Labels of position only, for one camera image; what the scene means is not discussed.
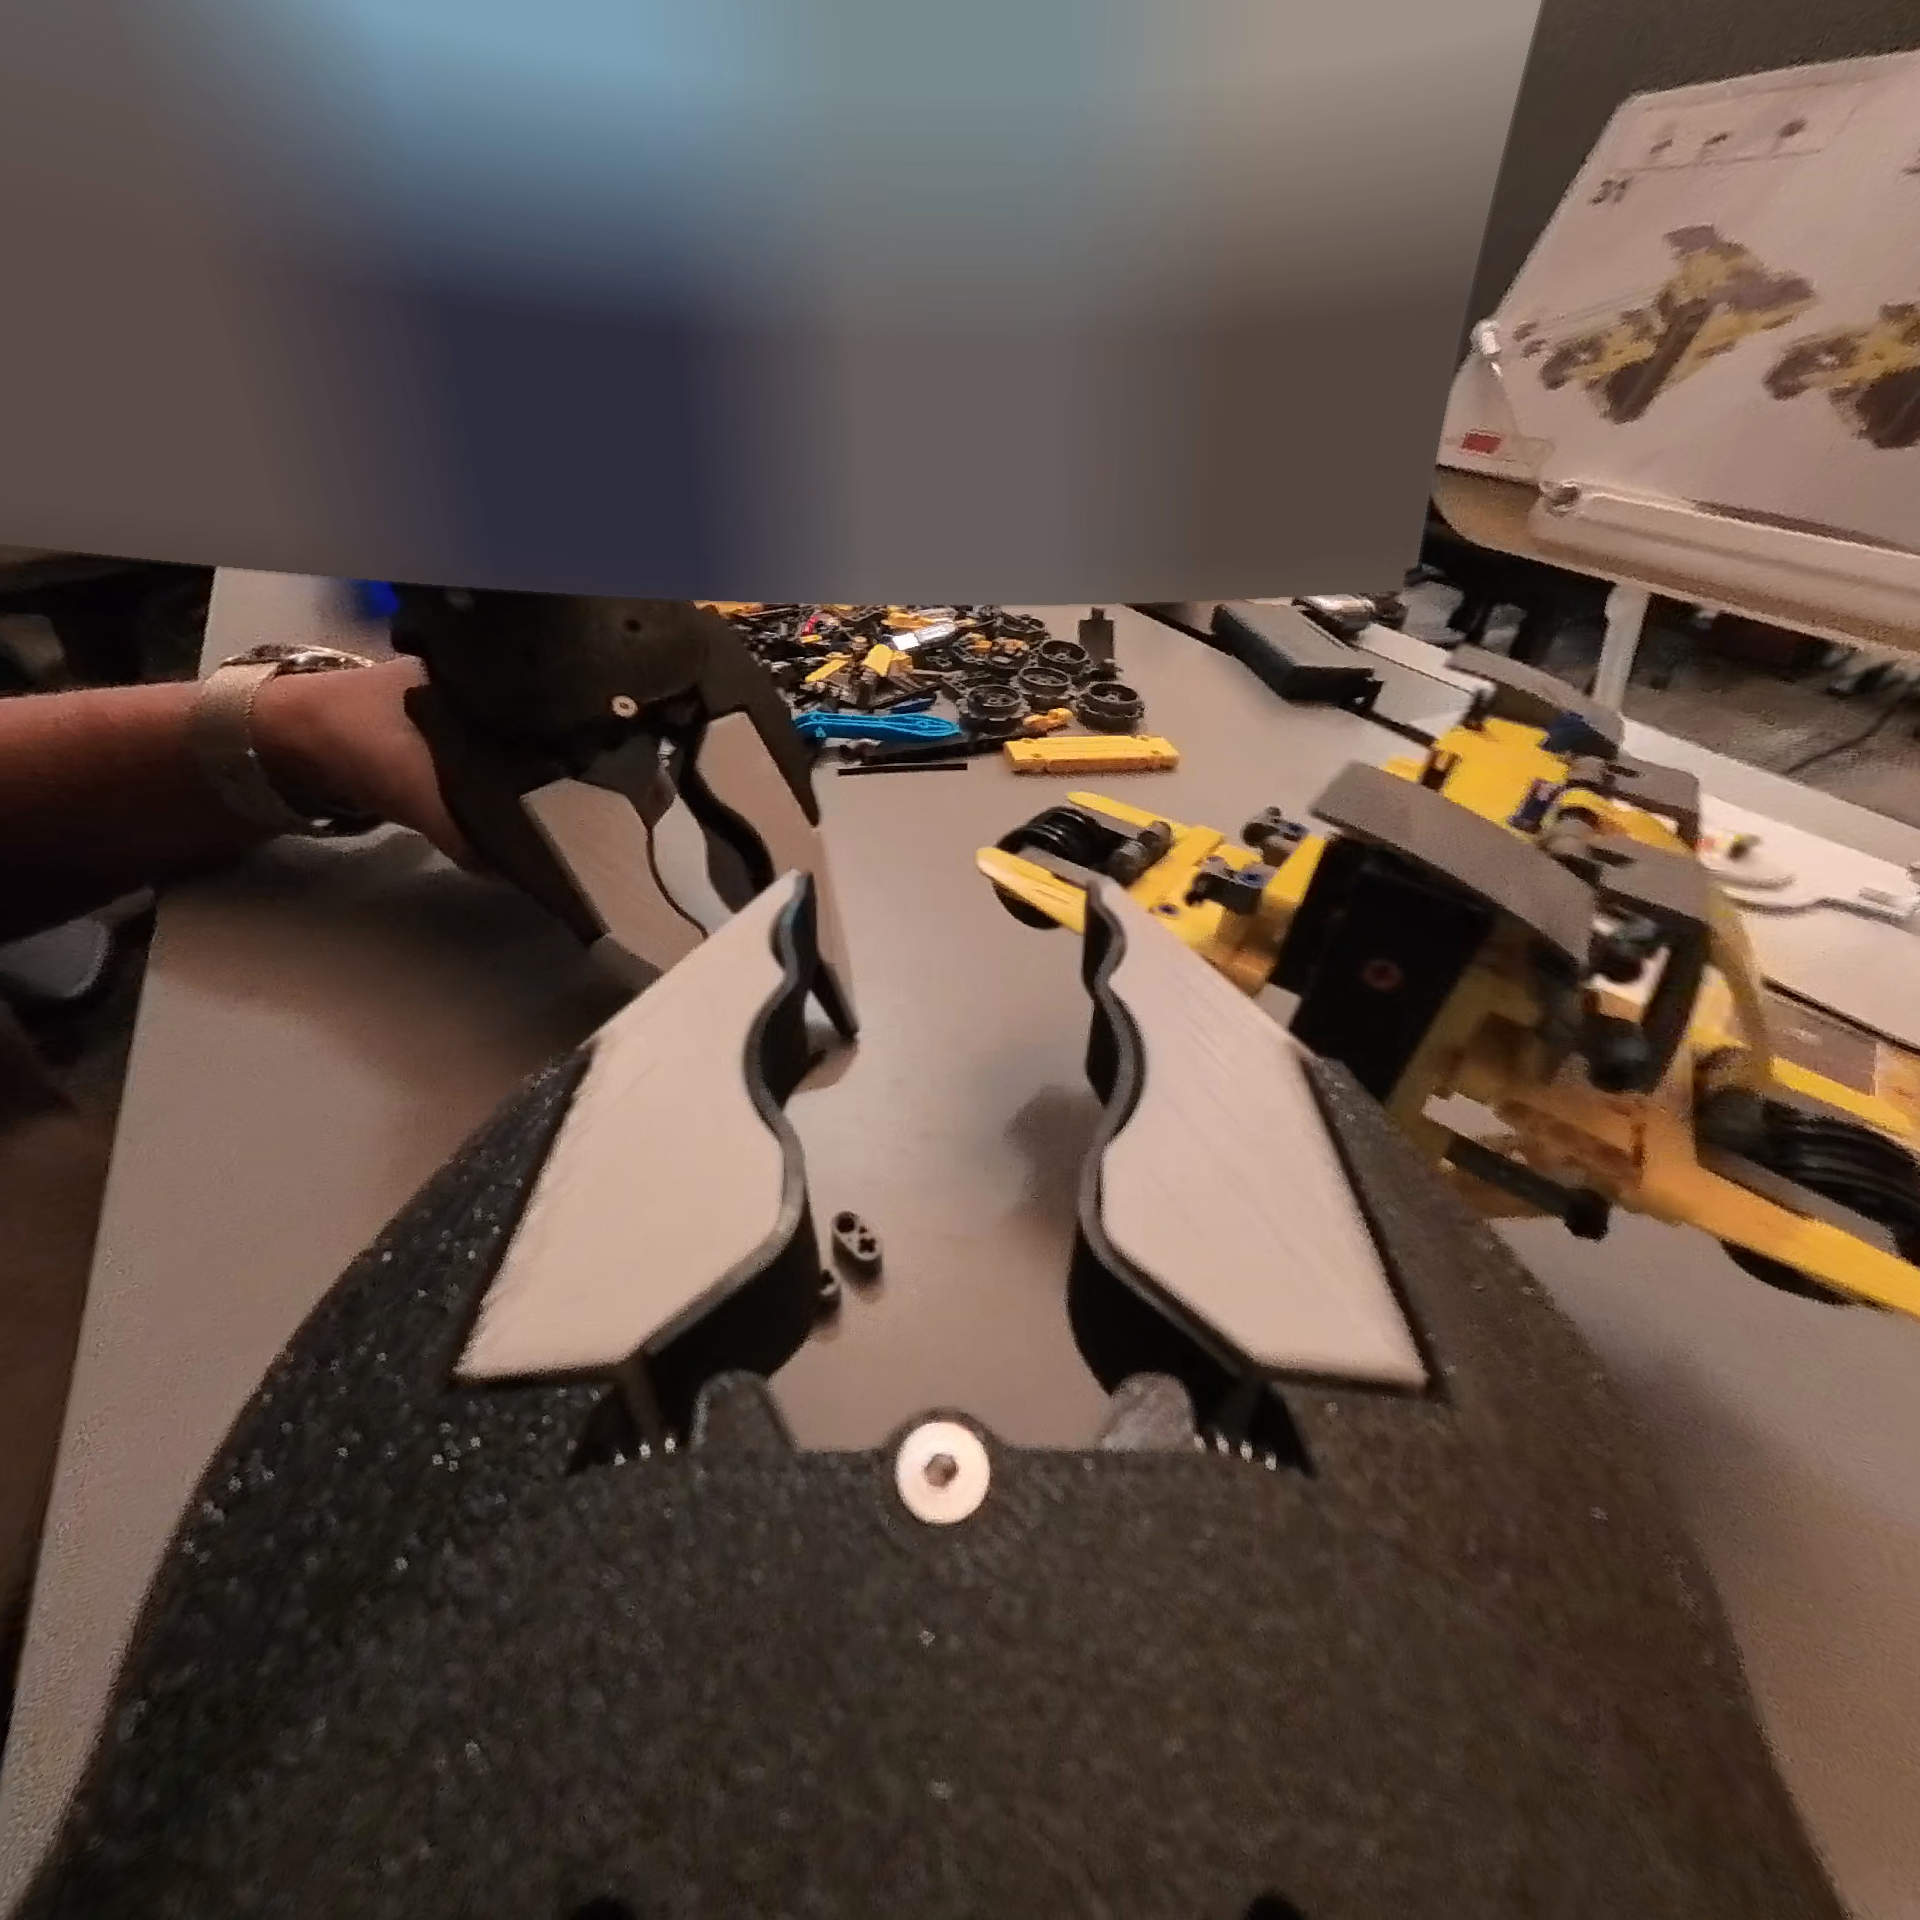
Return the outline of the person's left hand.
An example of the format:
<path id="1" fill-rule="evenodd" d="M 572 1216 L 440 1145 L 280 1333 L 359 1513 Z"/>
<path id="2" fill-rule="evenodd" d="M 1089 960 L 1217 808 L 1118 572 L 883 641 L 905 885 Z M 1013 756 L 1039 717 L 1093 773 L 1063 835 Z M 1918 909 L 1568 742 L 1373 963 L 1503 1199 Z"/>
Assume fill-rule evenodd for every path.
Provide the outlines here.
<path id="1" fill-rule="evenodd" d="M 454 867 L 480 872 L 481 861 L 448 812 L 408 708 L 423 687 L 425 672 L 405 657 L 312 676 L 303 693 L 302 765 L 327 803 L 416 831 Z"/>

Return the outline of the black power brick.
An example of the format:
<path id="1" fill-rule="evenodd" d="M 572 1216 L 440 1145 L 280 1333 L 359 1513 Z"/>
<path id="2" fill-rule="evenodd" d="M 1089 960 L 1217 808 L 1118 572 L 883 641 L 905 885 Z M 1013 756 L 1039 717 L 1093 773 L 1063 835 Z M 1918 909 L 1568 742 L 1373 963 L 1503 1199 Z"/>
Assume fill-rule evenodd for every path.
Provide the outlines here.
<path id="1" fill-rule="evenodd" d="M 1371 657 L 1296 606 L 1216 603 L 1208 635 L 1285 704 L 1371 712 L 1382 681 Z"/>

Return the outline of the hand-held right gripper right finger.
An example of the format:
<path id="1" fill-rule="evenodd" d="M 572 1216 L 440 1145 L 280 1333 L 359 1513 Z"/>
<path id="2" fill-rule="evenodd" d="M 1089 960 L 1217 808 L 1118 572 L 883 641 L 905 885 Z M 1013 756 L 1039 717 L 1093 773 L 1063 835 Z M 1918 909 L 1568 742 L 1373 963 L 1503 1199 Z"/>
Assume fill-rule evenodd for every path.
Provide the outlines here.
<path id="1" fill-rule="evenodd" d="M 1095 1262 L 1229 1381 L 1429 1384 L 1304 1048 L 1115 879 L 1081 940 Z"/>

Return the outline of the pile of small brick parts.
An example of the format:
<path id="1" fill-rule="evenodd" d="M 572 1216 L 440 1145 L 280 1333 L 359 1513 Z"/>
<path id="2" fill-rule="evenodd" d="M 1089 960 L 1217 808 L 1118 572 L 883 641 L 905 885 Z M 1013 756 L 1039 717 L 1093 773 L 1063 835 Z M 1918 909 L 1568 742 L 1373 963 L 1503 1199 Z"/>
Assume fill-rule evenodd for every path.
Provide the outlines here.
<path id="1" fill-rule="evenodd" d="M 742 637 L 793 716 L 933 711 L 967 733 L 953 751 L 928 748 L 936 756 L 995 751 L 1019 735 L 1144 731 L 1144 697 L 1123 673 L 1084 678 L 1084 613 L 1055 625 L 1039 613 L 992 603 L 701 601 L 701 609 Z"/>

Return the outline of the yellow brick beam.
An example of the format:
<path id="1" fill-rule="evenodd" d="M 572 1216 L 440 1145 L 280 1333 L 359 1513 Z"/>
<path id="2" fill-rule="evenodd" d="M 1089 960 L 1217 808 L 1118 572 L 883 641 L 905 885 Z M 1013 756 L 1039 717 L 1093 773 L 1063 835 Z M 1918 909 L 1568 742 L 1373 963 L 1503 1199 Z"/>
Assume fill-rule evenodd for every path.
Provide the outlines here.
<path id="1" fill-rule="evenodd" d="M 1001 745 L 1017 776 L 1143 776 L 1175 773 L 1183 756 L 1164 735 L 1019 735 Z"/>

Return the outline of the yellow black brick vehicle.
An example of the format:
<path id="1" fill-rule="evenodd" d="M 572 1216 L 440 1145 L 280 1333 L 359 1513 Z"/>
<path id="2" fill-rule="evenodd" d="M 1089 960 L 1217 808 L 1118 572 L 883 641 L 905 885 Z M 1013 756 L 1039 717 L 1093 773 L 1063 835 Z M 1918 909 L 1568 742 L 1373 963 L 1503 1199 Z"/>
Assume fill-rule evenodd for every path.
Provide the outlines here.
<path id="1" fill-rule="evenodd" d="M 1019 921 L 1099 879 L 1345 1067 L 1487 1216 L 1702 1232 L 1918 1313 L 1915 1039 L 1761 967 L 1777 835 L 1568 716 L 1487 711 L 1236 831 L 1071 790 L 975 852 Z"/>

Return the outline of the white round device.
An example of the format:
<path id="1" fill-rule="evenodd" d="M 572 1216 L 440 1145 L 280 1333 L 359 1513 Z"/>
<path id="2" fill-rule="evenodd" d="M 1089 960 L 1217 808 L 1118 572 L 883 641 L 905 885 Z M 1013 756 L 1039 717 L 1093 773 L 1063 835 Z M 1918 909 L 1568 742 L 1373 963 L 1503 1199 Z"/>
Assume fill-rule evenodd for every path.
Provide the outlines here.
<path id="1" fill-rule="evenodd" d="M 1918 915 L 1918 886 L 1908 871 L 1872 854 L 1787 830 L 1705 830 L 1701 867 L 1750 915 L 1847 915 L 1860 921 L 1908 927 Z"/>

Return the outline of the silver wristwatch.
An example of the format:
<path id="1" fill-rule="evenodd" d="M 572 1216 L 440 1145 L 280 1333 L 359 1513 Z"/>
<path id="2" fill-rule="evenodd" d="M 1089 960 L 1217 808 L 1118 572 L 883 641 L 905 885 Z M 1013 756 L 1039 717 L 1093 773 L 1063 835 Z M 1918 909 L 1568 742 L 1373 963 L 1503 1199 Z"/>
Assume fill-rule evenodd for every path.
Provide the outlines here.
<path id="1" fill-rule="evenodd" d="M 341 646 L 261 641 L 205 672 L 185 739 L 207 790 L 233 817 L 269 837 L 310 840 L 357 839 L 383 825 L 377 815 L 329 799 L 319 806 L 293 803 L 276 787 L 253 741 L 255 697 L 272 681 L 345 673 L 373 664 L 369 655 Z"/>

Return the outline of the white book stand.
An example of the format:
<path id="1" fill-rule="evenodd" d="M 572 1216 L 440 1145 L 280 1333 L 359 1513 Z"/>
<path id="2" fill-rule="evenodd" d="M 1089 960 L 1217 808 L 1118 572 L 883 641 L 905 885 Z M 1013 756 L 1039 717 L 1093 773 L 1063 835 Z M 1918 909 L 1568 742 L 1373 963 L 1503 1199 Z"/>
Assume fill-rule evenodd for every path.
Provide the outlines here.
<path id="1" fill-rule="evenodd" d="M 1624 704 L 1655 598 L 1915 657 L 1915 536 L 1872 541 L 1559 472 L 1547 446 L 1519 431 L 1518 376 L 1519 349 L 1479 321 L 1446 398 L 1431 500 L 1462 541 L 1605 584 L 1600 704 Z"/>

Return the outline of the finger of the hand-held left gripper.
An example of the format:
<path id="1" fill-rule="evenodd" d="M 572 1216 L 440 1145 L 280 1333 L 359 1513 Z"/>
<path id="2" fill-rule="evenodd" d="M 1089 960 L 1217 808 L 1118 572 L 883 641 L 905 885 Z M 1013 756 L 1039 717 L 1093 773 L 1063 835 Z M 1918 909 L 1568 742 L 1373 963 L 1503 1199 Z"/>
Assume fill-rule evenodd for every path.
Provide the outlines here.
<path id="1" fill-rule="evenodd" d="M 719 847 L 728 854 L 728 861 L 708 867 L 715 892 L 728 904 L 745 904 L 787 872 L 808 876 L 819 945 L 813 993 L 836 1035 L 855 1039 L 860 1021 L 847 936 L 804 750 L 797 768 L 789 775 L 753 717 L 733 711 L 712 717 L 691 748 L 680 795 L 708 837 L 711 860 Z"/>
<path id="2" fill-rule="evenodd" d="M 616 977 L 657 977 L 704 943 L 699 923 L 664 892 L 653 830 L 611 787 L 561 776 L 521 795 L 561 894 L 584 915 L 582 945 Z"/>

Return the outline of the white round-cornered tray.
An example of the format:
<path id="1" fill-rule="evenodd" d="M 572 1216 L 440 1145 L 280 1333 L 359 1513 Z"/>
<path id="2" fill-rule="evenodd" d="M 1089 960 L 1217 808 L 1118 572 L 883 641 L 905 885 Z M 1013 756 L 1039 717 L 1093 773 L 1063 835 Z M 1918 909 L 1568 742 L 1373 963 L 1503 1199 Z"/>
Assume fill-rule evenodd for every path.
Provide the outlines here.
<path id="1" fill-rule="evenodd" d="M 1707 817 L 1701 831 L 1713 828 L 1735 831 L 1780 828 L 1816 837 L 1736 808 Z M 1918 1044 L 1918 915 L 1913 925 L 1895 927 L 1828 912 L 1750 915 L 1736 902 L 1735 909 L 1759 960 L 1759 972 L 1774 988 L 1849 1016 L 1884 1037 Z"/>

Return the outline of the instruction booklet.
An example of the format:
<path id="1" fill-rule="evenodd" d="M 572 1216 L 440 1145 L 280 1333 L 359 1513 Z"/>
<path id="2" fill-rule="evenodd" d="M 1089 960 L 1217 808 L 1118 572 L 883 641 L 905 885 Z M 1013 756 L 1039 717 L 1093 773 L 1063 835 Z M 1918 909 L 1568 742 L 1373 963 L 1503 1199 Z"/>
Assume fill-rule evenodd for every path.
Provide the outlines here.
<path id="1" fill-rule="evenodd" d="M 1627 99 L 1437 461 L 1915 549 L 1918 54 Z"/>

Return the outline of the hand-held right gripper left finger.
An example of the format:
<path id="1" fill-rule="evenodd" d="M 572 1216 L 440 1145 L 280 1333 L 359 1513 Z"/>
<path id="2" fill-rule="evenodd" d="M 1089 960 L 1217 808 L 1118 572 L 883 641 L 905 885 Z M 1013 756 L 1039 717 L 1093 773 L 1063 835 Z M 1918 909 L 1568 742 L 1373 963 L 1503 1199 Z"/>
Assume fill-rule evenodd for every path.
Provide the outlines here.
<path id="1" fill-rule="evenodd" d="M 696 1387 L 808 1340 L 821 1255 L 784 1105 L 815 921 L 812 878 L 782 876 L 591 1035 L 457 1377 Z"/>

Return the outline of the person's left forearm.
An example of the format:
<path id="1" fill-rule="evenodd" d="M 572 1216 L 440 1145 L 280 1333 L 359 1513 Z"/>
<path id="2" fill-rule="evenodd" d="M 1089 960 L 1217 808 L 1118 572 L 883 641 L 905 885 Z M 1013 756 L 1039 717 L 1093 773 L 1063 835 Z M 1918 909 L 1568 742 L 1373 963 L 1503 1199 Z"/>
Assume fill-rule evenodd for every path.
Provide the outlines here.
<path id="1" fill-rule="evenodd" d="M 233 815 L 190 745 L 190 684 L 3 701 L 3 936 L 29 936 L 193 872 Z"/>

